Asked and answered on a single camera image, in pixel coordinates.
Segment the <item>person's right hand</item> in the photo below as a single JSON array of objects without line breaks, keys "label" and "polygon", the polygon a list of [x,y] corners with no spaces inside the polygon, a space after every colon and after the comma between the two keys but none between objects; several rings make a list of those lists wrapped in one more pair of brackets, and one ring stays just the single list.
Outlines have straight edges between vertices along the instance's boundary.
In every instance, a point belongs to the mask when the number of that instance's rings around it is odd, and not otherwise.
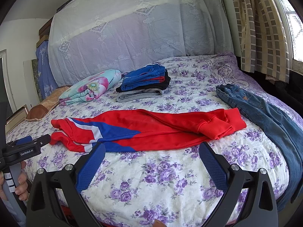
[{"label": "person's right hand", "polygon": [[158,219],[155,219],[152,227],[166,227],[166,225]]}]

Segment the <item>person's left hand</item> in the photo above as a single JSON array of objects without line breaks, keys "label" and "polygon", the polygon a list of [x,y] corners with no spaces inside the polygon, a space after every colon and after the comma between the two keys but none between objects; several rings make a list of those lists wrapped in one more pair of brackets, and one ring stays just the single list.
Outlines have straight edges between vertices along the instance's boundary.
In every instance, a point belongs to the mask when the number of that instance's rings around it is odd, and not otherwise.
[{"label": "person's left hand", "polygon": [[[29,197],[29,192],[27,191],[28,183],[27,183],[27,176],[22,171],[21,174],[18,177],[19,186],[15,189],[15,194],[19,197],[20,201],[27,201]],[[4,174],[3,172],[0,173],[0,195],[1,199],[7,201],[7,197],[3,191],[2,185],[4,184]]]}]

